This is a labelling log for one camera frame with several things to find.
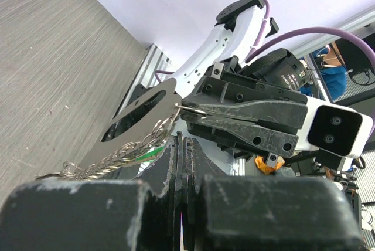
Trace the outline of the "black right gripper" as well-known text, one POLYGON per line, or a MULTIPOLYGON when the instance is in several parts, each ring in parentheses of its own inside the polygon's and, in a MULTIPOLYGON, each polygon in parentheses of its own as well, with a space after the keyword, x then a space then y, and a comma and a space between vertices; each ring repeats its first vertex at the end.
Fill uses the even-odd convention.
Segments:
POLYGON ((182 100, 187 110, 181 119, 190 134, 241 154, 293 155, 308 113, 305 95, 226 70, 198 84, 182 100))

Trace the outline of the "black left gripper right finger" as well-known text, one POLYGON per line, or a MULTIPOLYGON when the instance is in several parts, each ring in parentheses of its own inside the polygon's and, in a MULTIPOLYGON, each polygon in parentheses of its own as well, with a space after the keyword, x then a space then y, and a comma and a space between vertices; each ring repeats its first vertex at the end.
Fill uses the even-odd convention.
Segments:
POLYGON ((186 250, 360 250, 352 207, 332 181, 226 175, 183 140, 186 250))

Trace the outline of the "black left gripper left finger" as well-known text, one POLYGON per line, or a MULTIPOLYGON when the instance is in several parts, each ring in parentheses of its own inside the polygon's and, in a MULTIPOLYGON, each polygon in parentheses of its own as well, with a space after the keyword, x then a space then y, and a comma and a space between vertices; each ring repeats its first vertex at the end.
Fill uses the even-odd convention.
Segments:
POLYGON ((1 209, 2 250, 179 250, 182 136, 133 179, 16 187, 1 209))

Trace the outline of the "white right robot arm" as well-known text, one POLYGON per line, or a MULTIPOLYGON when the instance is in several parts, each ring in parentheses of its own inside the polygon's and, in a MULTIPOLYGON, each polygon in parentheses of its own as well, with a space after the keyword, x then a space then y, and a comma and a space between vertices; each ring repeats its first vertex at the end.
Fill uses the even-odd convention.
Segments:
MULTIPOLYGON (((176 72, 167 75, 167 79, 173 77, 177 80, 177 93, 182 94, 183 98, 186 97, 203 76, 203 72, 215 62, 236 62, 241 69, 249 57, 248 53, 254 53, 256 48, 262 45, 265 37, 278 32, 278 26, 273 18, 269 17, 269 11, 267 0, 239 0, 224 8, 216 17, 214 28, 200 48, 176 72)), ((303 60, 289 61, 293 62, 290 68, 280 67, 277 72, 276 67, 269 66, 266 69, 272 76, 275 74, 276 81, 272 82, 280 83, 290 91, 298 91, 310 77, 303 60)), ((232 64, 233 70, 236 69, 236 64, 232 64)), ((297 132, 299 140, 294 149, 295 153, 314 147, 308 143, 307 135, 308 126, 305 123, 297 132)), ((209 158, 224 171, 229 172, 229 167, 236 163, 231 156, 232 151, 221 151, 213 141, 205 141, 203 138, 198 140, 209 158)))

